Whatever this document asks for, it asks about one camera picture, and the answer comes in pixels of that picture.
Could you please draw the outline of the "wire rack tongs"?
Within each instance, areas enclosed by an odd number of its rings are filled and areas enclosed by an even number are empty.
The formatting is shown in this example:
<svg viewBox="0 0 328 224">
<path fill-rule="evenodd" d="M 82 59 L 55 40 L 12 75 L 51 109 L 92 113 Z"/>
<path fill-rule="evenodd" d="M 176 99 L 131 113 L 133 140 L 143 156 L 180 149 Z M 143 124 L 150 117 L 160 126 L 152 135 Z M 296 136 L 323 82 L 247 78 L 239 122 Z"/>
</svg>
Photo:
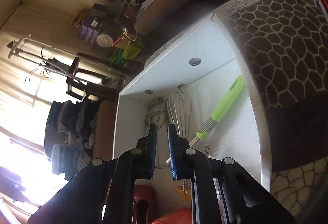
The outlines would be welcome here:
<svg viewBox="0 0 328 224">
<path fill-rule="evenodd" d="M 156 98 L 148 105 L 148 114 L 145 118 L 146 131 L 151 124 L 156 125 L 157 144 L 156 144 L 156 161 L 155 167 L 158 170 L 163 170 L 166 167 L 167 158 L 167 131 L 166 131 L 166 108 L 162 97 Z"/>
</svg>

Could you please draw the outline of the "dark red holder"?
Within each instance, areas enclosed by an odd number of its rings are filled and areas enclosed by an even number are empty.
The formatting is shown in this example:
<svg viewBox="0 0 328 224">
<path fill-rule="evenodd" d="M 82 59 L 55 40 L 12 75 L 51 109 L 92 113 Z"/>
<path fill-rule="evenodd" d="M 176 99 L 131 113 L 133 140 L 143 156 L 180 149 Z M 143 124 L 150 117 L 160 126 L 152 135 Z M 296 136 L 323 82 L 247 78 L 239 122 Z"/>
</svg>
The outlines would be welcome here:
<svg viewBox="0 0 328 224">
<path fill-rule="evenodd" d="M 135 185 L 132 223 L 153 223 L 158 216 L 155 190 L 149 185 Z"/>
</svg>

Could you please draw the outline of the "red twine spool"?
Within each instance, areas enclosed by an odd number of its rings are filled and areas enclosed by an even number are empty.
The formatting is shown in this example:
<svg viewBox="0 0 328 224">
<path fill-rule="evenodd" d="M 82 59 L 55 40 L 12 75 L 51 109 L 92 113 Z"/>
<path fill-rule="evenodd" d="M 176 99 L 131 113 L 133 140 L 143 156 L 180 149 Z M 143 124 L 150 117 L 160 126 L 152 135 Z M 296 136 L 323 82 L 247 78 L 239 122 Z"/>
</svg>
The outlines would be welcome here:
<svg viewBox="0 0 328 224">
<path fill-rule="evenodd" d="M 192 210 L 184 208 L 157 218 L 152 224 L 192 224 Z"/>
</svg>

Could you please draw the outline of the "white cardboard box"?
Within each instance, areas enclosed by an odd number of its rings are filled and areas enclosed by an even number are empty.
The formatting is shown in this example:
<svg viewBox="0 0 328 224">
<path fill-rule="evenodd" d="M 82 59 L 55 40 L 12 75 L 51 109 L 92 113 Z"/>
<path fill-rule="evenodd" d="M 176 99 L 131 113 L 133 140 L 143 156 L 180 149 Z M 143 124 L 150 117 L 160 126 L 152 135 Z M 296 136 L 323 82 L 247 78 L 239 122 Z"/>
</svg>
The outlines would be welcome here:
<svg viewBox="0 0 328 224">
<path fill-rule="evenodd" d="M 246 86 L 207 139 L 196 143 L 204 152 L 210 146 L 215 159 L 234 158 L 266 189 L 271 184 L 271 145 L 265 109 L 253 76 L 221 18 L 211 13 L 165 44 L 164 50 L 120 94 L 113 156 L 119 157 L 147 135 L 148 105 L 182 90 L 191 99 L 189 139 L 208 119 L 229 88 L 242 75 Z M 167 159 L 169 142 L 167 136 Z M 190 203 L 176 192 L 167 164 L 148 181 L 157 195 L 160 216 Z"/>
</svg>

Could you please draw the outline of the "round cookie tin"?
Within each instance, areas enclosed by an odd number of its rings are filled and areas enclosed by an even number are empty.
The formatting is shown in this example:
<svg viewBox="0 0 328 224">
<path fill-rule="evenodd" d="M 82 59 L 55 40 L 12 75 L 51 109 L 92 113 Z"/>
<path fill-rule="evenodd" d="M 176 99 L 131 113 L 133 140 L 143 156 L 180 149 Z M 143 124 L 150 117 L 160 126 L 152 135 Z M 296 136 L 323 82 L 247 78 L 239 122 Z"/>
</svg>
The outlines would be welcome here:
<svg viewBox="0 0 328 224">
<path fill-rule="evenodd" d="M 109 48 L 113 45 L 113 39 L 107 34 L 99 34 L 96 38 L 96 42 L 99 46 L 103 48 Z"/>
</svg>

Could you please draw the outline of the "patterned blanket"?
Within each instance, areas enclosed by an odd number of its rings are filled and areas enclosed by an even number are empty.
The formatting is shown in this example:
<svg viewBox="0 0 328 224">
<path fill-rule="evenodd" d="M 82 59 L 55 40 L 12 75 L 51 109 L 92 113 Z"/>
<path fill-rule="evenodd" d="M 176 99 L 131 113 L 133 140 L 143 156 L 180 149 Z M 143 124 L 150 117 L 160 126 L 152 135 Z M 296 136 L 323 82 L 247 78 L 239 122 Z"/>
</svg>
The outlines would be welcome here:
<svg viewBox="0 0 328 224">
<path fill-rule="evenodd" d="M 216 11 L 266 110 L 272 195 L 297 223 L 327 223 L 327 18 L 321 0 L 230 0 Z"/>
</svg>

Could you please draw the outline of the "yellow handled corkscrew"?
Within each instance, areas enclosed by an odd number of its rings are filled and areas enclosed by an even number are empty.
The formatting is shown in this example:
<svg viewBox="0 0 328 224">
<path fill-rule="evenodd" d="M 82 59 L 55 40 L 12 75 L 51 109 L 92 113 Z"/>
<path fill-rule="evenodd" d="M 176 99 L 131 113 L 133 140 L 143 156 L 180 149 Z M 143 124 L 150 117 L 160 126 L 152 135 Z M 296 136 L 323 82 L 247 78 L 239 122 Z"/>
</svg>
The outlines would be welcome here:
<svg viewBox="0 0 328 224">
<path fill-rule="evenodd" d="M 211 157 L 209 150 L 210 150 L 210 146 L 206 145 L 204 150 L 206 157 Z M 188 179 L 182 180 L 181 185 L 176 188 L 176 192 L 180 195 L 183 195 L 185 200 L 191 199 L 190 198 L 191 189 L 188 187 Z"/>
</svg>

